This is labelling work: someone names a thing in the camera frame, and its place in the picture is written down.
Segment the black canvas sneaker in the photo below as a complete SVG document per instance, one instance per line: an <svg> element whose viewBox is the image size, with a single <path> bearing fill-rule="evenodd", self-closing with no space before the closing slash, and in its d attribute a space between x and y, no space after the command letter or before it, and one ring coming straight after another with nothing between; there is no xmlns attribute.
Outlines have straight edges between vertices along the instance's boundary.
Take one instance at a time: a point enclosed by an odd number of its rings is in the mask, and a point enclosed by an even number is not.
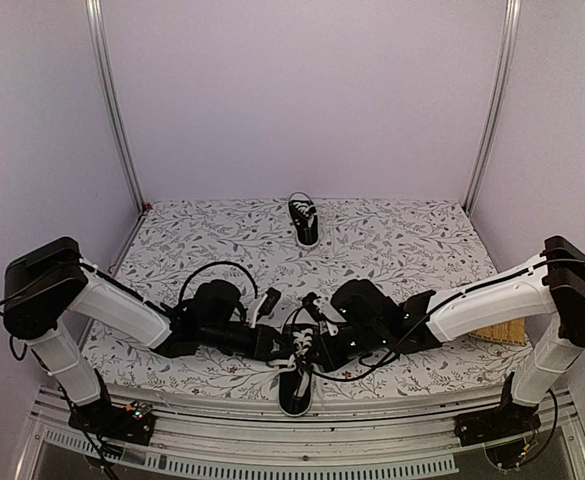
<svg viewBox="0 0 585 480"><path fill-rule="evenodd" d="M298 324L301 308L286 319L282 333L291 341L291 353L282 359L267 362L278 379L279 409L288 417L301 417L310 409L313 396L314 365L309 360L316 336L315 324Z"/></svg>
<svg viewBox="0 0 585 480"><path fill-rule="evenodd" d="M294 192L288 198L287 205L298 243L305 248L314 247L319 241L318 212L315 203L304 192Z"/></svg>

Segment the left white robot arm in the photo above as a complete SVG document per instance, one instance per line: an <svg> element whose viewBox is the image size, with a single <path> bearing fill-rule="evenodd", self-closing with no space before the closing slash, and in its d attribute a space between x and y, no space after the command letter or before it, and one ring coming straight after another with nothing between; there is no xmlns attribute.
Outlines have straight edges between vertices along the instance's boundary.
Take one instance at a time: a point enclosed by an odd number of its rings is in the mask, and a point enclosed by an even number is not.
<svg viewBox="0 0 585 480"><path fill-rule="evenodd" d="M174 307L156 305L88 263L74 239L58 238L8 264L0 317L100 434L113 433L121 415L63 326L66 312L93 318L166 358L192 355L201 346L263 362L292 351L275 328L249 321L238 288L225 280L199 286Z"/></svg>

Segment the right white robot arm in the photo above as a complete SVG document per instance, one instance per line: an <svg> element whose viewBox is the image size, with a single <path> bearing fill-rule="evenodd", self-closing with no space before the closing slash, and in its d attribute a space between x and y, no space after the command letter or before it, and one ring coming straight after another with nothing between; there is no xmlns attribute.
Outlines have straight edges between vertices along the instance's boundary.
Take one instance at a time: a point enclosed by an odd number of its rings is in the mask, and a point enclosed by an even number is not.
<svg viewBox="0 0 585 480"><path fill-rule="evenodd" d="M350 280L329 305L311 313L338 321L338 331L317 337L308 353L326 372L381 348L408 355L510 320L551 316L531 359L513 373L507 400L490 412L489 427L509 436L526 422L527 408L537 406L585 350L585 254L554 236L540 254L479 282L397 303L369 280Z"/></svg>

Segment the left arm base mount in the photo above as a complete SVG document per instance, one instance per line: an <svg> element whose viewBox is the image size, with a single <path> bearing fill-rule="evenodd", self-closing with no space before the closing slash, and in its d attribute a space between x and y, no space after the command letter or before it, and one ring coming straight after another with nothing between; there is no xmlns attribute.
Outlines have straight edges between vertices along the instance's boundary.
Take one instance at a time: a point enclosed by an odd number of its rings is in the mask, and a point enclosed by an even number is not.
<svg viewBox="0 0 585 480"><path fill-rule="evenodd" d="M139 403L119 407L112 404L107 391L88 404L70 402L68 424L75 429L106 439L148 446L154 433L156 416Z"/></svg>

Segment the right aluminium frame post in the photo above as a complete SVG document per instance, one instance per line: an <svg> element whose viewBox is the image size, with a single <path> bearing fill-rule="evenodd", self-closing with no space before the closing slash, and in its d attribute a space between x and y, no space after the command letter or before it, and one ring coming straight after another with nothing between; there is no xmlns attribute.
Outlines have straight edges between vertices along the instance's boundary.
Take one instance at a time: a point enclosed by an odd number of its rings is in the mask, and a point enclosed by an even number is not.
<svg viewBox="0 0 585 480"><path fill-rule="evenodd" d="M507 0L505 2L502 34L490 101L476 159L463 200L463 210L468 217L473 215L476 208L496 139L501 110L506 97L508 80L516 51L521 7L521 0Z"/></svg>

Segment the left aluminium frame post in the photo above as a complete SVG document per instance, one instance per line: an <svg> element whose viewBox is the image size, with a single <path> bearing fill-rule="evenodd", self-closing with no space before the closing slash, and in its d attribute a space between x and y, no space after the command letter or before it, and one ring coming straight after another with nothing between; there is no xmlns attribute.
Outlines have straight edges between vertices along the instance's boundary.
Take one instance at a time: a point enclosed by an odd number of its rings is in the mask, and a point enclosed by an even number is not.
<svg viewBox="0 0 585 480"><path fill-rule="evenodd" d="M132 158L131 148L125 131L124 120L116 92L102 12L102 2L98 0L86 0L85 7L106 111L112 129L116 150L121 162L124 179L135 209L140 214L143 214L145 212L146 201L142 193L141 184Z"/></svg>

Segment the front aluminium rail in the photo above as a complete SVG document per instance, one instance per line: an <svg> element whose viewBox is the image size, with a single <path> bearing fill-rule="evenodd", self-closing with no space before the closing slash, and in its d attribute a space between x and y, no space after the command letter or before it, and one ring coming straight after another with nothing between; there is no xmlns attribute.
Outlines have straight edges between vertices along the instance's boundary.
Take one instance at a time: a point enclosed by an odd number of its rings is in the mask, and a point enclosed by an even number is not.
<svg viewBox="0 0 585 480"><path fill-rule="evenodd" d="M284 416L273 400L216 399L112 386L118 405L141 400L156 417L147 446L125 444L120 479L585 479L585 432L570 393L539 408L531 463L491 464L495 443L464 446L463 413L494 406L496 387L381 400L325 400Z"/></svg>

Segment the aluminium frame post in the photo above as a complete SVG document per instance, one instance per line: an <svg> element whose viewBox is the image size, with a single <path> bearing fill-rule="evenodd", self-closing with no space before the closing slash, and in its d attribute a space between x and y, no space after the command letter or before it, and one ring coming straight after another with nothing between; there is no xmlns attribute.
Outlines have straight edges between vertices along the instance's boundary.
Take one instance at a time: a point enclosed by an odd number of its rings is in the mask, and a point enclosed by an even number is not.
<svg viewBox="0 0 585 480"><path fill-rule="evenodd" d="M135 209L140 214L143 214L145 212L146 201L142 193L141 184L132 158L131 148L125 131L124 120L116 92L102 12L102 2L98 0L86 0L85 7L106 111L112 129L116 150L121 162L124 179Z"/></svg>
<svg viewBox="0 0 585 480"><path fill-rule="evenodd" d="M521 0L507 0L505 2L502 34L490 101L476 159L463 200L463 210L468 217L473 215L476 208L496 139L501 110L506 97L508 80L516 51L521 7Z"/></svg>

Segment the woven bamboo tray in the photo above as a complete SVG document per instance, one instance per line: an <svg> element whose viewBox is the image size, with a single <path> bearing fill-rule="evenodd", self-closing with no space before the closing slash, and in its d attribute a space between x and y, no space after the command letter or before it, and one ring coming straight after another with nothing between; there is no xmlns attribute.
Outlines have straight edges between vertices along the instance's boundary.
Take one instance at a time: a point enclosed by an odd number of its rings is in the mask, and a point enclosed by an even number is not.
<svg viewBox="0 0 585 480"><path fill-rule="evenodd" d="M523 346L526 344L525 319L519 318L480 328L470 335L484 341Z"/></svg>

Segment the floral patterned table mat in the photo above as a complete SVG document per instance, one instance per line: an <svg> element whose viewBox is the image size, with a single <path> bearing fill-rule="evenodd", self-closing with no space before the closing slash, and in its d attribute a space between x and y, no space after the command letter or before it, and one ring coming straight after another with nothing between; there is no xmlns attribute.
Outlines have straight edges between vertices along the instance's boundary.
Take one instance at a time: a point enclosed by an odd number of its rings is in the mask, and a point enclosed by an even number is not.
<svg viewBox="0 0 585 480"><path fill-rule="evenodd" d="M306 249L298 244L284 199L156 203L117 278L169 305L217 278L237 286L244 302L272 287L282 296L266 323L277 327L309 292L327 298L352 279L368 279L402 301L495 271L456 202L324 199L317 210L320 241ZM351 362L317 379L315 397L381 400L499 385L530 350L465 336L374 372ZM114 386L245 400L277 395L277 378L263 363L207 347L167 359L101 323L92 325L82 353Z"/></svg>

